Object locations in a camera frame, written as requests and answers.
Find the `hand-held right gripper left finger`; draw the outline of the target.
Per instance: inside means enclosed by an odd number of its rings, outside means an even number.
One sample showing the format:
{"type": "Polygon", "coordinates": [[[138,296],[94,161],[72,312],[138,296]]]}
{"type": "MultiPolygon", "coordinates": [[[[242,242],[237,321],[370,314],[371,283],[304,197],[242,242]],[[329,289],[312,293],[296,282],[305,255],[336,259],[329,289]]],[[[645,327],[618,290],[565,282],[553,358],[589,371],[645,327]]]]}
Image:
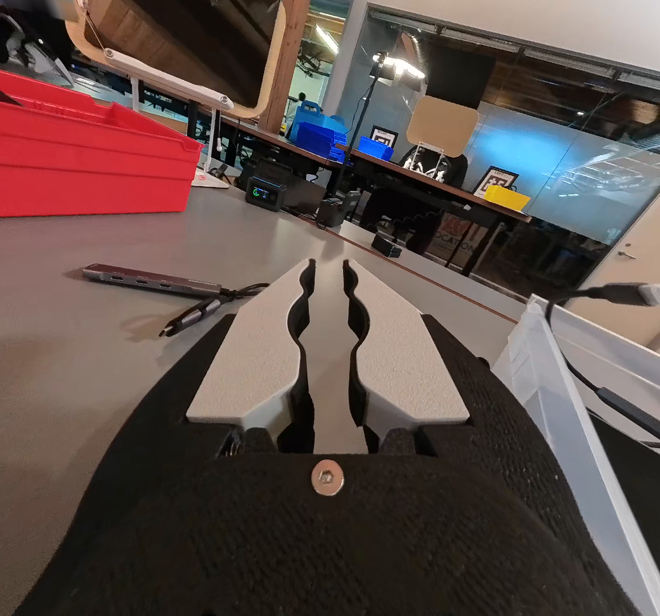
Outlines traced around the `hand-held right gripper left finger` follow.
{"type": "Polygon", "coordinates": [[[238,310],[188,421],[264,429],[282,452],[313,452],[315,413],[300,335],[315,277],[315,259],[304,259],[238,310]]]}

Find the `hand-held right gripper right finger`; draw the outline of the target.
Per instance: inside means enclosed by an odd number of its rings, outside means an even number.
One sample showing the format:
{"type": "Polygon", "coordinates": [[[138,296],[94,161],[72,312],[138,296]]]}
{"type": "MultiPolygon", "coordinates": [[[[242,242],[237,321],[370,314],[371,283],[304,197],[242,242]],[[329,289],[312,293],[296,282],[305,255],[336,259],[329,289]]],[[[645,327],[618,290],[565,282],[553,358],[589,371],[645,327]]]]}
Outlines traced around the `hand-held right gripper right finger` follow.
{"type": "Polygon", "coordinates": [[[417,307],[353,259],[342,265],[349,300],[349,407],[370,454],[386,436],[464,425],[469,411],[417,307]]]}

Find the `clear plastic bin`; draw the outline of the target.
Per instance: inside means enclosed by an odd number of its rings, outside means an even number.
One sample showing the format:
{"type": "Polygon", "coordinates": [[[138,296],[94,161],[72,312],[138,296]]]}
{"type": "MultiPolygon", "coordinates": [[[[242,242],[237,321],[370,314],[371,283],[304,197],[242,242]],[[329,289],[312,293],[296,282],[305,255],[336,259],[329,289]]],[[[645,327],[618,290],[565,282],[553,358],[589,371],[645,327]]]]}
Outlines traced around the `clear plastic bin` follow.
{"type": "Polygon", "coordinates": [[[659,356],[532,296],[492,371],[556,455],[591,538],[642,615],[659,614],[659,437],[603,403],[568,370],[659,420],[659,356]]]}

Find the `red plastic bin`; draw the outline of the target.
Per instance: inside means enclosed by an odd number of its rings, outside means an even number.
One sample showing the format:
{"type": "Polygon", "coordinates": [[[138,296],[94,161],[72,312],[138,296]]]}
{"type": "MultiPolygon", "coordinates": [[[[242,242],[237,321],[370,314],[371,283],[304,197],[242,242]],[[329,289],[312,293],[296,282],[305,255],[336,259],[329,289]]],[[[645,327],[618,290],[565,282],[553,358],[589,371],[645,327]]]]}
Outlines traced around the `red plastic bin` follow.
{"type": "Polygon", "coordinates": [[[1,216],[177,213],[202,145],[117,103],[1,72],[1,216]]]}

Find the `printed cardboard box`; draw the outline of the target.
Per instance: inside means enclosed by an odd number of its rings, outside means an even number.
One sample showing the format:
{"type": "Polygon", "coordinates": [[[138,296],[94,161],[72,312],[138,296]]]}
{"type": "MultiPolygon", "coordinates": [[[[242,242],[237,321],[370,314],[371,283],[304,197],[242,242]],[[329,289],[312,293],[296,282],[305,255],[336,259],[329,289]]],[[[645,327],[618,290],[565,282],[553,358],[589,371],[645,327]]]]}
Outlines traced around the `printed cardboard box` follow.
{"type": "Polygon", "coordinates": [[[451,213],[441,217],[426,254],[450,266],[464,268],[484,235],[484,229],[451,213]]]}

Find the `black charger box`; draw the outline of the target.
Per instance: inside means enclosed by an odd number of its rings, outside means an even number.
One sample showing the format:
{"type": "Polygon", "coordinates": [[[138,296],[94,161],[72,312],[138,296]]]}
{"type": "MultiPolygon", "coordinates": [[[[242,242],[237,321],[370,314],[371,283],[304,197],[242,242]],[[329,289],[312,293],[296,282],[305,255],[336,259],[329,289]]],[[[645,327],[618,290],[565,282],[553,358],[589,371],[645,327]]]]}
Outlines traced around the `black charger box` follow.
{"type": "Polygon", "coordinates": [[[361,198],[361,192],[349,191],[341,197],[323,199],[316,212],[316,224],[322,228],[341,226],[347,216],[351,216],[361,198]]]}

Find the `black power station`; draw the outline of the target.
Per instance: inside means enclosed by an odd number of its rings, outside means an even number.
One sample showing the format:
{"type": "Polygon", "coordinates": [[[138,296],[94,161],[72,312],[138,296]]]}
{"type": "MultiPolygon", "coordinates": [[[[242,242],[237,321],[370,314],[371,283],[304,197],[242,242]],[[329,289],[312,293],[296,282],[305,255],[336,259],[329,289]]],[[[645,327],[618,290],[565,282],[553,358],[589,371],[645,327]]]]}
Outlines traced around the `black power station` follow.
{"type": "Polygon", "coordinates": [[[279,212],[285,204],[293,170],[280,162],[260,158],[245,187],[245,202],[270,212],[279,212]]]}

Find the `yellow plastic bin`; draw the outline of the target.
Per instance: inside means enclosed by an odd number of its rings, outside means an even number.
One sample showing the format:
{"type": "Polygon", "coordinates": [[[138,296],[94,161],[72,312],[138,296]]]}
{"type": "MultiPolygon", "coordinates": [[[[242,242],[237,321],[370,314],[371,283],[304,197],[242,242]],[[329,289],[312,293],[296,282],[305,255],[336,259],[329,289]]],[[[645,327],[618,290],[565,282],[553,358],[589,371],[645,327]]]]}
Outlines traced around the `yellow plastic bin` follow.
{"type": "Polygon", "coordinates": [[[489,185],[484,200],[497,206],[522,213],[531,198],[501,185],[489,185]]]}

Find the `small blue plastic bin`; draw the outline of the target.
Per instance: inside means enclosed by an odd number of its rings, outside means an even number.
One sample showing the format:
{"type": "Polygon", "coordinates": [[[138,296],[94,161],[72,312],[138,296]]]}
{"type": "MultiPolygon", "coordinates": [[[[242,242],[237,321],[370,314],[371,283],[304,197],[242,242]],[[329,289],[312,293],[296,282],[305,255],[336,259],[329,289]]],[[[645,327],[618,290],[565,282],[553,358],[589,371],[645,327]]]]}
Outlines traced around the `small blue plastic bin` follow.
{"type": "Polygon", "coordinates": [[[389,162],[393,156],[393,148],[390,145],[365,136],[360,137],[358,151],[387,162],[389,162]]]}

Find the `white door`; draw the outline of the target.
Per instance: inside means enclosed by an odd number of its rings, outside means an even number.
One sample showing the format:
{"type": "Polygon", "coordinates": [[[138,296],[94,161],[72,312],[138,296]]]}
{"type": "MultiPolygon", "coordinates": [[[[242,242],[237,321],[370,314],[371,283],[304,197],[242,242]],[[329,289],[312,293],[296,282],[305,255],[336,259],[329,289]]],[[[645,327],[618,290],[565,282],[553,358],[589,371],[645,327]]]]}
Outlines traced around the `white door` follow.
{"type": "MultiPolygon", "coordinates": [[[[595,287],[609,282],[659,283],[659,235],[642,236],[628,232],[599,263],[582,285],[595,287]]],[[[640,307],[613,304],[606,300],[580,298],[566,307],[584,318],[597,321],[601,318],[631,316],[634,319],[650,315],[659,317],[659,307],[640,307]]]]}

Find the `large blue plastic bin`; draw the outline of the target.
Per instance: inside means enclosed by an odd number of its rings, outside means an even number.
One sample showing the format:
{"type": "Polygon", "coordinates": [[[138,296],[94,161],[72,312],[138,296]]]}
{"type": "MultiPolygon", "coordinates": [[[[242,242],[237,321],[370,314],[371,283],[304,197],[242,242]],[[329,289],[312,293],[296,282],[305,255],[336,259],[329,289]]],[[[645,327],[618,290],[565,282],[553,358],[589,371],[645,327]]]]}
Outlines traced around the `large blue plastic bin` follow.
{"type": "Polygon", "coordinates": [[[303,121],[298,125],[293,143],[316,156],[342,164],[345,153],[344,150],[338,149],[337,145],[346,145],[346,135],[329,127],[303,121]]]}

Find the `light blue tote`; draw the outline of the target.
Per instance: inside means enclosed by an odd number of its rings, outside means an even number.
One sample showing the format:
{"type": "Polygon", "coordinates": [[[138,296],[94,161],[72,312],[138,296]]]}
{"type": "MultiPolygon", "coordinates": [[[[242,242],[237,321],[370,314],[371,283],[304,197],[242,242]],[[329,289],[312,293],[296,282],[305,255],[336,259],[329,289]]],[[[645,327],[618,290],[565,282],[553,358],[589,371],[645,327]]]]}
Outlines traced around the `light blue tote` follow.
{"type": "Polygon", "coordinates": [[[326,116],[315,102],[303,100],[297,107],[293,122],[286,135],[286,138],[294,144],[297,144],[298,129],[301,123],[309,123],[310,125],[330,129],[338,137],[338,143],[346,144],[349,129],[344,124],[344,119],[336,115],[326,116]]]}

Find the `white tablet stand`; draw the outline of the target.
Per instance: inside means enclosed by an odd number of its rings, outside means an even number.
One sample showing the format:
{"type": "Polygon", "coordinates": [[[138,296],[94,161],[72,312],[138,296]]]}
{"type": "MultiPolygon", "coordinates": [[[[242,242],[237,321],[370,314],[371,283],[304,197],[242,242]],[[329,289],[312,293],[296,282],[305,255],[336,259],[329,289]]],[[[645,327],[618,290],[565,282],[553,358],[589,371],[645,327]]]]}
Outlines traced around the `white tablet stand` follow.
{"type": "Polygon", "coordinates": [[[125,71],[139,80],[152,83],[155,86],[175,94],[178,98],[187,98],[200,104],[207,104],[211,109],[209,147],[204,168],[195,170],[193,187],[226,190],[230,184],[223,180],[227,166],[211,169],[212,152],[216,149],[220,118],[223,111],[232,111],[234,102],[225,94],[205,86],[199,86],[177,76],[170,75],[159,69],[150,67],[142,61],[129,57],[111,48],[103,48],[103,54],[108,64],[125,71]]]}

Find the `wooden pillar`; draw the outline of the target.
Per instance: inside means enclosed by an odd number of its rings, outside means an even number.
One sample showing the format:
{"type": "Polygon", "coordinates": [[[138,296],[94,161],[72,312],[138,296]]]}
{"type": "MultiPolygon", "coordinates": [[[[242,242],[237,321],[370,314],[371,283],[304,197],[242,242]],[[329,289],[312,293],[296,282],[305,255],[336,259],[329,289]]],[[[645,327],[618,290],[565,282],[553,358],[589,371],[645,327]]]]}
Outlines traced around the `wooden pillar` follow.
{"type": "Polygon", "coordinates": [[[282,2],[285,11],[283,39],[274,70],[268,106],[259,120],[260,128],[273,134],[280,132],[285,116],[311,0],[282,0],[282,2]]]}

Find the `black wall screen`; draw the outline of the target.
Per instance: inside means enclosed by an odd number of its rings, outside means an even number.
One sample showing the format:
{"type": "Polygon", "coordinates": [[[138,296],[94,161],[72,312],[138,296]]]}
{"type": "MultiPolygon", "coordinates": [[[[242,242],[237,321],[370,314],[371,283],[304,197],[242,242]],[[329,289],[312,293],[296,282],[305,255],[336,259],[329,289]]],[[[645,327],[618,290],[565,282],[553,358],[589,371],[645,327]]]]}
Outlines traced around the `black wall screen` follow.
{"type": "Polygon", "coordinates": [[[478,109],[496,63],[489,55],[436,45],[431,52],[426,95],[478,109]]]}

